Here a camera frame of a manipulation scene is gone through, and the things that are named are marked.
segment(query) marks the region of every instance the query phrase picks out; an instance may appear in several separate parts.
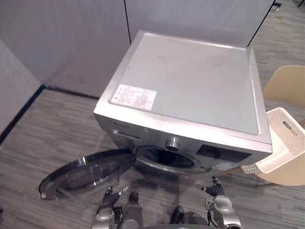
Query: baseboard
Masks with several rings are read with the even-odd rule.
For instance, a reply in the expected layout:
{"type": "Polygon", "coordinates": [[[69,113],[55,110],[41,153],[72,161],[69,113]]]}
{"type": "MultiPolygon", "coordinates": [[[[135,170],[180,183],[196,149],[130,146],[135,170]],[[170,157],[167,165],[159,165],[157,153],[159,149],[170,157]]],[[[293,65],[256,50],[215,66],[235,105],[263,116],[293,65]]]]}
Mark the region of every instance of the baseboard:
{"type": "Polygon", "coordinates": [[[35,99],[40,95],[40,93],[45,88],[44,85],[41,85],[37,91],[33,94],[33,96],[26,102],[26,104],[20,109],[20,111],[16,114],[16,116],[13,118],[13,120],[8,124],[8,126],[4,129],[4,131],[0,135],[0,145],[5,140],[7,135],[11,132],[11,130],[14,128],[14,126],[17,124],[17,122],[21,119],[23,114],[28,110],[28,108],[32,105],[32,103],[35,101],[35,99]]]}
{"type": "Polygon", "coordinates": [[[84,98],[90,98],[94,100],[99,100],[99,97],[93,96],[93,95],[87,95],[79,92],[74,92],[66,89],[62,89],[59,87],[52,87],[52,86],[46,86],[41,85],[37,91],[33,94],[33,96],[27,101],[27,103],[20,109],[20,111],[16,114],[16,116],[13,118],[13,120],[8,124],[8,126],[4,129],[4,131],[0,135],[0,145],[5,140],[5,138],[9,135],[11,130],[14,128],[14,126],[17,124],[17,122],[21,119],[21,117],[24,115],[24,113],[28,110],[28,108],[32,105],[32,103],[35,101],[35,99],[41,94],[41,92],[44,90],[50,90],[50,91],[56,91],[61,92],[65,94],[71,94],[75,96],[80,96],[84,98]]]}

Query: open door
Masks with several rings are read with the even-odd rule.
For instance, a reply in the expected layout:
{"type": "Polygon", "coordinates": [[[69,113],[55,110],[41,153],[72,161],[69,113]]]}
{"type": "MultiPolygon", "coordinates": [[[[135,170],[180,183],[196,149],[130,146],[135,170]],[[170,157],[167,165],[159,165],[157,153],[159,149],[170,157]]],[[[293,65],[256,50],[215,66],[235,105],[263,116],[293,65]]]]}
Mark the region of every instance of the open door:
{"type": "Polygon", "coordinates": [[[78,158],[49,174],[39,185],[41,199],[65,198],[100,185],[116,186],[120,175],[133,166],[131,149],[115,149],[78,158]]]}

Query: white basket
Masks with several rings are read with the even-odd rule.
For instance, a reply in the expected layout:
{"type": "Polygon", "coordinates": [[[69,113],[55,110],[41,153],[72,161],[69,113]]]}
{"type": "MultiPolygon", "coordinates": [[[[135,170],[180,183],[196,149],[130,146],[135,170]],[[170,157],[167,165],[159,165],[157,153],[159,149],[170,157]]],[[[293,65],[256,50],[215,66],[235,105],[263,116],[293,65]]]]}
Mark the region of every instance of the white basket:
{"type": "Polygon", "coordinates": [[[245,173],[270,173],[305,153],[305,130],[283,108],[267,112],[273,153],[253,165],[241,166],[245,173]]]}

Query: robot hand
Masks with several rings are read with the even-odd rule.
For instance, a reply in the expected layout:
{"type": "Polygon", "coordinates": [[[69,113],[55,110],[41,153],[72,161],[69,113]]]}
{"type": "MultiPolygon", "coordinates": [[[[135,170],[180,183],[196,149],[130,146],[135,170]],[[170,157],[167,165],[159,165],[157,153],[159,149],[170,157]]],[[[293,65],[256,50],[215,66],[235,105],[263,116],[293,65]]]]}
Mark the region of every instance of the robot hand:
{"type": "Polygon", "coordinates": [[[200,190],[204,190],[214,197],[213,202],[207,207],[208,226],[212,223],[215,227],[222,229],[243,229],[236,211],[233,209],[232,202],[225,197],[222,184],[216,177],[213,177],[213,183],[215,185],[212,187],[197,186],[200,190]],[[213,223],[211,212],[218,225],[213,223]]]}
{"type": "Polygon", "coordinates": [[[109,187],[103,197],[102,206],[105,206],[105,205],[114,206],[114,204],[118,201],[120,196],[127,190],[128,190],[128,187],[125,187],[120,192],[112,193],[113,189],[112,189],[112,187],[109,187]]]}
{"type": "Polygon", "coordinates": [[[120,196],[126,192],[128,187],[123,188],[120,192],[112,193],[112,187],[109,187],[104,194],[102,204],[98,208],[93,223],[92,229],[114,229],[116,218],[120,218],[122,215],[121,207],[114,207],[114,204],[120,198],[120,196]]]}

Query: basket handle hole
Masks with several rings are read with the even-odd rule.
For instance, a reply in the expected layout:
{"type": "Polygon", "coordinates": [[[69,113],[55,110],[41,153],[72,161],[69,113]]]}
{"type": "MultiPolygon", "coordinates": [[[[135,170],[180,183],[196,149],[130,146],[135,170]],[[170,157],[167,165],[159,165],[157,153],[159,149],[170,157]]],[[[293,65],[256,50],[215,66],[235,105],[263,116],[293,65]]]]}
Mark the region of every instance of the basket handle hole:
{"type": "Polygon", "coordinates": [[[283,121],[283,124],[294,136],[297,136],[296,131],[294,131],[293,128],[291,128],[291,126],[286,121],[283,121]]]}

